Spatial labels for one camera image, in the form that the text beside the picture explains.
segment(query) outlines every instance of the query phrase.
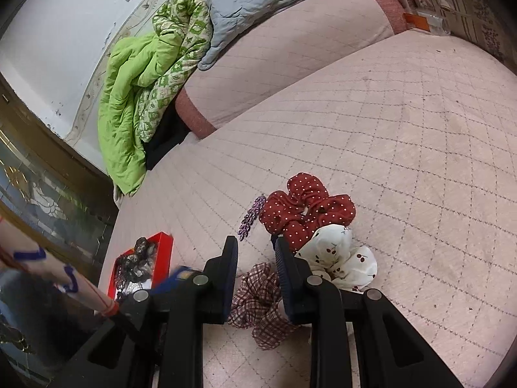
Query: pink quilted mattress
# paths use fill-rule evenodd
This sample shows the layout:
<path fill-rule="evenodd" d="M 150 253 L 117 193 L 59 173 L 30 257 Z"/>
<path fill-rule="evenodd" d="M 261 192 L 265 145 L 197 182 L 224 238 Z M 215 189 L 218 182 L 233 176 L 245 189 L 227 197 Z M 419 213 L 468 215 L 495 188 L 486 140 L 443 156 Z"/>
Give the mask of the pink quilted mattress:
<path fill-rule="evenodd" d="M 465 386 L 482 387 L 517 334 L 517 78 L 454 37 L 406 31 L 280 90 L 175 147 L 123 201 L 100 281 L 142 235 L 174 236 L 172 266 L 202 267 L 260 195 L 298 172 L 348 193 L 379 288 Z M 272 261 L 256 222 L 239 273 Z M 209 327 L 206 386 L 306 386 L 306 333 L 260 351 Z"/>

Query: purple hair clip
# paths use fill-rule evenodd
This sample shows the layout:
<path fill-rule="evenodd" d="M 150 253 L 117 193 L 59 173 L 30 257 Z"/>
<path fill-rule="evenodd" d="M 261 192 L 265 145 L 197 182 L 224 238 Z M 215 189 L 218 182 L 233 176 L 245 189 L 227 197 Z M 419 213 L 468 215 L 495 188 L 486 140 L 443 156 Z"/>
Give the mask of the purple hair clip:
<path fill-rule="evenodd" d="M 260 211 L 264 208 L 264 204 L 266 204 L 266 197 L 264 197 L 262 194 L 260 197 L 257 197 L 240 223 L 239 231 L 237 232 L 240 237 L 239 241 L 242 241 L 245 237 L 248 236 L 251 225 L 260 214 Z"/>

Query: clear plastic container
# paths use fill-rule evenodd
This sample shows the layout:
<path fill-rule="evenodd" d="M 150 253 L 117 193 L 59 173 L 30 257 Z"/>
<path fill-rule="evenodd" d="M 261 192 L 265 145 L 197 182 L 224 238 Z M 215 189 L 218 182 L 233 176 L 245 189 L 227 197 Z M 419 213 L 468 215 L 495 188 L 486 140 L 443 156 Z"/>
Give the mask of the clear plastic container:
<path fill-rule="evenodd" d="M 424 8 L 417 8 L 415 11 L 416 14 L 427 19 L 429 31 L 433 35 L 448 36 L 451 34 L 451 31 L 447 26 L 447 22 L 442 16 L 439 16 L 436 13 L 433 13 L 432 11 L 426 10 Z"/>

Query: black cloth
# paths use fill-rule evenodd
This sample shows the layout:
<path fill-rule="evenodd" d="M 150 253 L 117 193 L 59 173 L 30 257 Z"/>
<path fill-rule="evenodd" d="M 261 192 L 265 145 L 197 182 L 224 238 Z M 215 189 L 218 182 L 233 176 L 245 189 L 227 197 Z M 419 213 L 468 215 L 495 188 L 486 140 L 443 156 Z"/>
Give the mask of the black cloth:
<path fill-rule="evenodd" d="M 174 101 L 171 102 L 165 110 L 154 136 L 149 143 L 143 143 L 146 169 L 153 170 L 169 150 L 181 143 L 189 132 L 190 129 L 176 112 Z"/>

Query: red box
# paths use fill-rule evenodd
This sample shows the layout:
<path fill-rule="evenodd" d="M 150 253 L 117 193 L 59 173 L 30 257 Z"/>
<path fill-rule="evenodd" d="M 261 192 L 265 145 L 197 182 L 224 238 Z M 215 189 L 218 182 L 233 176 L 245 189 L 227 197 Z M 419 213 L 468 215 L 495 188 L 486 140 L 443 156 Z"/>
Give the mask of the red box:
<path fill-rule="evenodd" d="M 166 233 L 160 232 L 156 235 L 147 238 L 149 242 L 154 242 L 158 245 L 158 252 L 156 253 L 156 264 L 154 265 L 153 272 L 153 282 L 151 283 L 151 287 L 154 289 L 157 285 L 159 285 L 162 281 L 164 281 L 167 277 L 169 277 L 169 269 L 171 266 L 171 253 L 172 253 L 172 243 L 174 239 L 172 236 L 167 235 Z M 128 249 L 125 254 L 129 254 L 134 250 L 134 248 Z M 110 286 L 108 288 L 108 296 L 112 299 L 115 299 L 115 266 L 113 266 L 113 270 L 111 272 Z"/>

